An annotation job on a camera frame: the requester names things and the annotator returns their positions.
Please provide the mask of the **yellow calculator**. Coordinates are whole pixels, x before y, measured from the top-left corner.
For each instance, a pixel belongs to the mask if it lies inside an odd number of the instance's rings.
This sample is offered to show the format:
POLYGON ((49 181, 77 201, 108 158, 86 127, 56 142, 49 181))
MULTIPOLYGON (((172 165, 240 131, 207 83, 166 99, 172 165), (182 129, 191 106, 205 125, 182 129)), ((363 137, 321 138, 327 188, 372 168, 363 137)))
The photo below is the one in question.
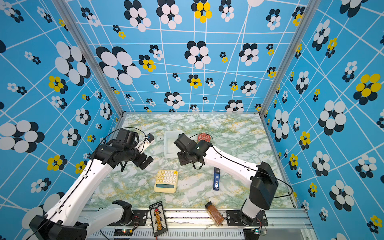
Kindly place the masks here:
POLYGON ((177 190, 179 172, 176 170, 158 170, 154 191, 173 194, 177 190))

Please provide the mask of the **white plastic bin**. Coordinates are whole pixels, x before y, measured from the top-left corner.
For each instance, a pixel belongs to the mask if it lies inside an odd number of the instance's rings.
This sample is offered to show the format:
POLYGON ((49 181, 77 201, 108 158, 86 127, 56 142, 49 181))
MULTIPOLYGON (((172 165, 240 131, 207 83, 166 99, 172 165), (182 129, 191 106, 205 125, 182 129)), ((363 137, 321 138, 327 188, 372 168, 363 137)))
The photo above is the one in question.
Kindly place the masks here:
POLYGON ((180 151, 174 141, 179 137, 179 134, 182 134, 183 131, 167 131, 164 134, 164 156, 166 159, 177 158, 177 153, 180 151))

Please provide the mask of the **right controller board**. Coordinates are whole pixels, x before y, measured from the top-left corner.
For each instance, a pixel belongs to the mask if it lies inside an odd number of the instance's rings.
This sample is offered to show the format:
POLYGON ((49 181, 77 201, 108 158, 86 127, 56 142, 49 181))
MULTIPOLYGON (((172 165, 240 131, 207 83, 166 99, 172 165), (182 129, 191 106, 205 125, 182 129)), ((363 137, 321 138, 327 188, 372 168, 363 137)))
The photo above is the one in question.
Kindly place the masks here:
POLYGON ((245 240, 258 240, 260 237, 259 229, 243 229, 245 240))

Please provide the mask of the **amber spice jar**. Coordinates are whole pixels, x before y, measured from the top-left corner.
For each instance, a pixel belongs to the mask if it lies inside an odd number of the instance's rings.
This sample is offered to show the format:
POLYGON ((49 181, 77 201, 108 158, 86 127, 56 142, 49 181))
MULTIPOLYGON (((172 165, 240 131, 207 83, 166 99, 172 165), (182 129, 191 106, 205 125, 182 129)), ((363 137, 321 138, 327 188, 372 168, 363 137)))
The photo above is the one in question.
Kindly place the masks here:
POLYGON ((223 215, 219 212, 219 210, 213 205, 212 202, 208 202, 205 205, 205 209, 207 213, 210 215, 216 226, 221 226, 224 222, 223 215))

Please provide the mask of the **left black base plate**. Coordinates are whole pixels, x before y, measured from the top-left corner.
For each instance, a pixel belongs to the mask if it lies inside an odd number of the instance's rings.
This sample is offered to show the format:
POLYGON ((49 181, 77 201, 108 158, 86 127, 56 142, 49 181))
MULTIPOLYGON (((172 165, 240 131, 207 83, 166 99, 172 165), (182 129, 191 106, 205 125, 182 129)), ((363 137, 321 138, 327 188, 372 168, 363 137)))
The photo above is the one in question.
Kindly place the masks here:
POLYGON ((133 218, 130 226, 145 226, 148 220, 149 210, 132 210, 133 218))

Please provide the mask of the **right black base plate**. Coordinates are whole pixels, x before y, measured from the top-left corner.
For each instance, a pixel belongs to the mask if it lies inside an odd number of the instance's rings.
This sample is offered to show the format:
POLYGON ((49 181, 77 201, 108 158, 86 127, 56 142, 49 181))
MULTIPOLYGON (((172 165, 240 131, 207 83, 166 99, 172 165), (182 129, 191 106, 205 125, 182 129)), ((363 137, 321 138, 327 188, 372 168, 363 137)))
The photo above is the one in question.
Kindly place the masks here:
POLYGON ((264 210, 259 211, 254 219, 242 214, 240 210, 227 210, 224 214, 225 220, 230 227, 266 227, 267 216, 264 210))

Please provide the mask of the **black card with orange buttons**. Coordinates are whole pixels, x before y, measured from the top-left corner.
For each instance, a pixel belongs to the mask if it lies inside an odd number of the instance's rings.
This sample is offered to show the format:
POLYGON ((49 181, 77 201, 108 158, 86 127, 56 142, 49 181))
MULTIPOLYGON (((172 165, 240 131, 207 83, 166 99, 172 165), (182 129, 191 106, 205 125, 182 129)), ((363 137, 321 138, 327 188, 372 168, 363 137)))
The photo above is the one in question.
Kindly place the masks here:
POLYGON ((154 237, 157 239, 159 235, 168 231, 168 225, 162 201, 150 205, 149 213, 151 217, 154 237))

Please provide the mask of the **controller board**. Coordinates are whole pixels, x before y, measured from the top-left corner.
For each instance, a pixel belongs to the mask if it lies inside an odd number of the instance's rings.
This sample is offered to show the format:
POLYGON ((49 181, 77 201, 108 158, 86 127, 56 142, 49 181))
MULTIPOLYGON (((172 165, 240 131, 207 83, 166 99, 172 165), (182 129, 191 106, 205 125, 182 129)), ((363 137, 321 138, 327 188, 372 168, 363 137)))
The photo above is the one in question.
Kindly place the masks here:
POLYGON ((113 237, 114 239, 129 240, 132 235, 132 229, 115 229, 113 237))
POLYGON ((259 229, 243 229, 245 240, 258 240, 260 237, 259 229))

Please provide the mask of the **left controller board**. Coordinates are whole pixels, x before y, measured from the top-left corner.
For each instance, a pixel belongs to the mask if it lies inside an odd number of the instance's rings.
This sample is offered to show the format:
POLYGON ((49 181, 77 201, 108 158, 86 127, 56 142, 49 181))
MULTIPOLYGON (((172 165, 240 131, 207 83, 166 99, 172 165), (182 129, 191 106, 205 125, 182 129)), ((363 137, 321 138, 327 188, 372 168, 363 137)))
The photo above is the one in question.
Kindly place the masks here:
POLYGON ((113 237, 114 239, 129 240, 132 235, 132 229, 115 229, 113 237))

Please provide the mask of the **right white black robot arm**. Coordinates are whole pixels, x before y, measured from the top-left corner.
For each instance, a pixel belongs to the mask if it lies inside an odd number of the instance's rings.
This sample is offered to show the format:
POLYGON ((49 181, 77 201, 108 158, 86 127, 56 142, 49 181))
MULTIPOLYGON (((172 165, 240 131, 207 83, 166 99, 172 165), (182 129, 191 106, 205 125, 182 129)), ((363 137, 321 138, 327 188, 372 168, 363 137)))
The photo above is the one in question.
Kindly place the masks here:
POLYGON ((178 135, 174 145, 180 150, 177 153, 180 165, 201 163, 212 166, 250 188, 249 197, 240 209, 240 219, 244 225, 251 226, 260 219, 260 211, 270 209, 279 183, 268 163, 261 162, 257 165, 240 160, 219 150, 210 142, 201 140, 197 143, 184 133, 178 135))

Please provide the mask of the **aluminium front rail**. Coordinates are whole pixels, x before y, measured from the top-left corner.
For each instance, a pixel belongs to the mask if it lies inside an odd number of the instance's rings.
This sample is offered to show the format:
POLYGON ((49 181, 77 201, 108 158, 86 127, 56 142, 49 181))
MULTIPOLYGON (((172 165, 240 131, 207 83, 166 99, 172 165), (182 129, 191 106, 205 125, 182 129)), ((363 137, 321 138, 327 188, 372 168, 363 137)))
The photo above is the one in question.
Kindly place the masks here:
MULTIPOLYGON (((86 217, 102 209, 84 209, 80 217, 86 217)), ((224 215, 227 210, 221 209, 224 215)), ((243 229, 259 229, 259 240, 316 240, 313 225, 306 211, 300 209, 271 209, 266 211, 266 227, 230 227, 227 220, 216 226, 205 209, 164 209, 168 231, 157 240, 243 240, 243 229)), ((150 213, 145 226, 123 226, 112 223, 90 235, 88 240, 114 239, 115 229, 132 229, 129 240, 155 240, 150 213)))

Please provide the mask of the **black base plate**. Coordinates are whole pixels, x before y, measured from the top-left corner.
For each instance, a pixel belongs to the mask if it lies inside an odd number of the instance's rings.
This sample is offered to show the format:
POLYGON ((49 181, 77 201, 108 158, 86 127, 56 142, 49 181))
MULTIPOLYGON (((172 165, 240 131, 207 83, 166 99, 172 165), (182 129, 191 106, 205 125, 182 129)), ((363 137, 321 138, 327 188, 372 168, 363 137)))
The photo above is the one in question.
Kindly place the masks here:
POLYGON ((227 210, 224 214, 225 220, 230 227, 266 227, 267 216, 264 210, 259 211, 254 219, 242 214, 240 210, 227 210))
POLYGON ((132 210, 133 218, 130 226, 145 226, 148 220, 149 210, 132 210))

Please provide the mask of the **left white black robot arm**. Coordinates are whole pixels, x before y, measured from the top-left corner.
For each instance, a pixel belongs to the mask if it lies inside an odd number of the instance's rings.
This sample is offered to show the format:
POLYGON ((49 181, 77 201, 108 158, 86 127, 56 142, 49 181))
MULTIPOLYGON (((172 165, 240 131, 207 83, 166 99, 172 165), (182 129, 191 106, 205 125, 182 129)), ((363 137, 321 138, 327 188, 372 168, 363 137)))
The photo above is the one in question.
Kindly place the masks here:
POLYGON ((102 210, 80 217, 89 198, 115 167, 120 166, 124 171, 127 163, 132 162, 143 170, 153 162, 153 158, 144 153, 155 140, 152 134, 146 134, 140 140, 137 128, 120 128, 115 132, 115 139, 97 146, 84 171, 63 197, 49 210, 44 210, 42 216, 34 216, 30 222, 31 237, 39 240, 85 240, 112 223, 123 226, 139 224, 132 205, 122 200, 115 200, 102 210))

